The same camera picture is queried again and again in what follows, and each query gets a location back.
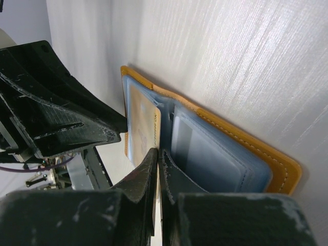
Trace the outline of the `gold credit card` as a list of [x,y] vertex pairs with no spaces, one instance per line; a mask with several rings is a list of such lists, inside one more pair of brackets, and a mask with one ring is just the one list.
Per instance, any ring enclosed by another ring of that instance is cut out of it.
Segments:
[[159,148],[161,112],[140,86],[127,85],[128,158],[136,167],[150,148]]

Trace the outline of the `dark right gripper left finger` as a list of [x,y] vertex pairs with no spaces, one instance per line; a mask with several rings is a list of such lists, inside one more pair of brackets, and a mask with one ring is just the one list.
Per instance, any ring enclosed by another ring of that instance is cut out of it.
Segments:
[[154,235],[158,150],[109,190],[108,245],[150,245]]

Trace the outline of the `yellow leather card holder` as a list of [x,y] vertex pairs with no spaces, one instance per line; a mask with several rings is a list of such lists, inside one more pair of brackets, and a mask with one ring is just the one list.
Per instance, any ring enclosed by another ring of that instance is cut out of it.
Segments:
[[122,66],[127,117],[127,85],[143,88],[161,112],[158,149],[209,192],[292,194],[302,169],[267,145],[182,95],[162,88],[134,69]]

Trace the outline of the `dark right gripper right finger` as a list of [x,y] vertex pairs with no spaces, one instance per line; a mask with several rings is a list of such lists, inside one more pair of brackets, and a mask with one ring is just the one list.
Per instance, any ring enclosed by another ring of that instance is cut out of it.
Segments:
[[173,245],[176,222],[176,202],[180,193],[206,193],[207,191],[194,182],[173,161],[170,153],[159,150],[159,183],[161,203],[162,244]]

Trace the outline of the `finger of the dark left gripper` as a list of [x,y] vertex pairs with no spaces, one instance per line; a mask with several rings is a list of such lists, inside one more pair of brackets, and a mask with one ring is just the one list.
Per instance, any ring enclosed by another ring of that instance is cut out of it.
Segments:
[[119,142],[120,134],[105,123],[17,90],[1,75],[1,148],[8,154],[56,157]]
[[2,48],[1,75],[11,87],[42,101],[105,123],[118,133],[128,130],[127,119],[76,80],[45,40]]

